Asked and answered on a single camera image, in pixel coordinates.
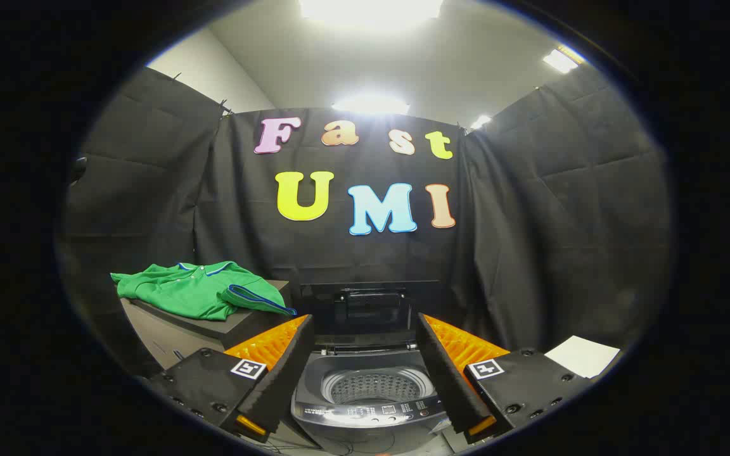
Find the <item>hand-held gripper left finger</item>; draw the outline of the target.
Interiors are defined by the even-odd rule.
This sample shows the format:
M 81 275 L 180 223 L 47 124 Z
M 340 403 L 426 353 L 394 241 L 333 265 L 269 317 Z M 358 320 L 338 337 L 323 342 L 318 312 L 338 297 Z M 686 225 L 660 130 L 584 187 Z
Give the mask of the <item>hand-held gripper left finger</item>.
M 151 377 L 150 391 L 235 436 L 266 443 L 287 414 L 315 346 L 315 319 L 301 315 L 227 350 L 200 348 Z

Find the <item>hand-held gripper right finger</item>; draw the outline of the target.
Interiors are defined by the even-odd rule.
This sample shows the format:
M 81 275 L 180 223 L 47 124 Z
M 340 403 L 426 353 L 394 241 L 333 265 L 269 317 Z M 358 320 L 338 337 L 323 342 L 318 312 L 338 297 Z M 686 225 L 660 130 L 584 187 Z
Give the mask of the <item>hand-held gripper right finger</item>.
M 507 350 L 423 313 L 417 321 L 428 376 L 469 444 L 539 422 L 592 386 L 538 350 Z

